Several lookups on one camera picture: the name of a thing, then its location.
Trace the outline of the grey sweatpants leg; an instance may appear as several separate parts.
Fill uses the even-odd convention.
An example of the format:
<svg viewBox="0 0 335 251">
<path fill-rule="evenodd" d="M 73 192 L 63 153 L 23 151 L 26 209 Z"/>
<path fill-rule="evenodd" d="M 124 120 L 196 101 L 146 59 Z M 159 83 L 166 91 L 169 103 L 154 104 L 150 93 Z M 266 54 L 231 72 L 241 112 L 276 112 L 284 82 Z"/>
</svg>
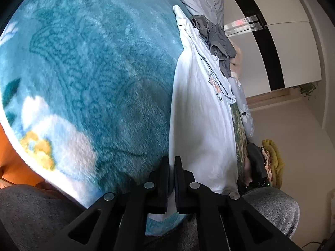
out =
<svg viewBox="0 0 335 251">
<path fill-rule="evenodd" d="M 298 203 L 276 188 L 254 189 L 243 196 L 288 238 L 299 223 Z M 38 250 L 83 213 L 84 207 L 56 190 L 29 185 L 1 189 L 1 250 Z M 196 218 L 187 217 L 163 236 L 148 236 L 149 250 L 198 250 Z"/>
</svg>

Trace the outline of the white printed t-shirt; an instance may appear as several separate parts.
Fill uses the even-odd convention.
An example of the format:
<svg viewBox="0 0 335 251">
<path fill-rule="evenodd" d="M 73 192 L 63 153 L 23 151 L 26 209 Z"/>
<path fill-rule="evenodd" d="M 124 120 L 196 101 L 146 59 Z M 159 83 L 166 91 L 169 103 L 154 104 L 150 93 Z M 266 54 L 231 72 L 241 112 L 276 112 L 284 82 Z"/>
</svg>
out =
<svg viewBox="0 0 335 251">
<path fill-rule="evenodd" d="M 175 157 L 213 192 L 237 191 L 237 153 L 231 105 L 236 99 L 219 59 L 182 9 L 173 7 L 183 51 L 175 68 L 169 130 L 169 168 Z"/>
</svg>

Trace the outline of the grey crumpled garment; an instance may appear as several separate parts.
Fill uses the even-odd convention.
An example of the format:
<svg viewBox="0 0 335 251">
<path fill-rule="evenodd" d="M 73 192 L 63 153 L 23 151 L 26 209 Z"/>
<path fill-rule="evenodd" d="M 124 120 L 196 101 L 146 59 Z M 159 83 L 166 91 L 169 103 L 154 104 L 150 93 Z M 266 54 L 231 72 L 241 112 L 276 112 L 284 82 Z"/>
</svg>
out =
<svg viewBox="0 0 335 251">
<path fill-rule="evenodd" d="M 194 15 L 190 19 L 192 25 L 206 39 L 212 55 L 219 59 L 220 70 L 226 78 L 231 77 L 230 62 L 236 56 L 236 50 L 225 34 L 223 27 L 214 24 L 204 15 Z"/>
</svg>

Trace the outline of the yellow knitted garment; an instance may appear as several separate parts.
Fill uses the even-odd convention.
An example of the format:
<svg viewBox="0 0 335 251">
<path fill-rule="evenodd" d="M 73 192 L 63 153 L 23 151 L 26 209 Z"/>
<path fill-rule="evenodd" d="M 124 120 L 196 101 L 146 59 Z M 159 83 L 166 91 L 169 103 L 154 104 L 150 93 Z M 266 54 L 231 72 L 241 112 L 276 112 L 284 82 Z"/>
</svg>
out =
<svg viewBox="0 0 335 251">
<path fill-rule="evenodd" d="M 283 184 L 284 161 L 277 145 L 271 139 L 262 141 L 262 154 L 265 157 L 265 167 L 269 182 L 272 186 L 280 189 Z"/>
</svg>

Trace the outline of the white black striped wardrobe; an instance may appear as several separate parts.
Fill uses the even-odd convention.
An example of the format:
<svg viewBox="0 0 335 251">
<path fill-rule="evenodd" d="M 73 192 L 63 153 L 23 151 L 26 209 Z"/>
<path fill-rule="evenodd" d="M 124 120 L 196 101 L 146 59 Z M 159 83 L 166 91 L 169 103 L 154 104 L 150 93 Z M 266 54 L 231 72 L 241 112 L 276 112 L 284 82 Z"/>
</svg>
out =
<svg viewBox="0 0 335 251">
<path fill-rule="evenodd" d="M 224 29 L 241 49 L 246 97 L 321 80 L 310 20 L 300 0 L 224 0 Z"/>
</svg>

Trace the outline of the green potted plant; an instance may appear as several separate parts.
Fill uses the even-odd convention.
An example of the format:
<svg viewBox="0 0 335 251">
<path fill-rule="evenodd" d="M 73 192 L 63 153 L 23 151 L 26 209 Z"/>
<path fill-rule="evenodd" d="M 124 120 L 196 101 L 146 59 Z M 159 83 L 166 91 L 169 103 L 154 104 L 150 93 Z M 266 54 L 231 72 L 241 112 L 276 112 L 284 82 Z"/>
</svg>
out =
<svg viewBox="0 0 335 251">
<path fill-rule="evenodd" d="M 294 86 L 293 89 L 299 90 L 299 92 L 306 97 L 307 99 L 310 99 L 313 92 L 316 89 L 316 85 L 314 83 L 306 83 L 303 85 Z"/>
</svg>

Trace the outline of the teal floral blanket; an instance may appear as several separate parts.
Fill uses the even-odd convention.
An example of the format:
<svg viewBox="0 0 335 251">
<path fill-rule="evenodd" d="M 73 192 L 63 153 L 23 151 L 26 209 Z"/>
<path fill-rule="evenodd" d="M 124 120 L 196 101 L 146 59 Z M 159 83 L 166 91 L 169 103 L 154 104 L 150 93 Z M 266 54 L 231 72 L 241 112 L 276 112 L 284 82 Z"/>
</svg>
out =
<svg viewBox="0 0 335 251">
<path fill-rule="evenodd" d="M 1 124 L 83 207 L 145 183 L 169 153 L 181 0 L 1 0 Z"/>
</svg>

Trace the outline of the light blue floral duvet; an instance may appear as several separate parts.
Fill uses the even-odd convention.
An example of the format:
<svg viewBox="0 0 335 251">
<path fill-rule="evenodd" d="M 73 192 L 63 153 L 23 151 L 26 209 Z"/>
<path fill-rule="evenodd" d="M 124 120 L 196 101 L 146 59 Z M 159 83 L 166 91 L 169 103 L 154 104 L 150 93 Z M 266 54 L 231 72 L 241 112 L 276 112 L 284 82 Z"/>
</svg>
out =
<svg viewBox="0 0 335 251">
<path fill-rule="evenodd" d="M 224 23 L 224 0 L 181 0 L 191 16 L 204 15 L 214 24 L 219 24 L 223 27 Z M 227 78 L 231 84 L 232 93 L 236 97 L 237 107 L 240 113 L 242 124 L 244 126 L 246 139 L 249 143 L 254 142 L 254 122 L 250 113 L 246 97 L 240 83 L 239 77 L 241 72 L 242 52 L 240 48 L 232 42 L 236 50 L 235 58 L 231 59 L 230 69 L 231 77 Z"/>
</svg>

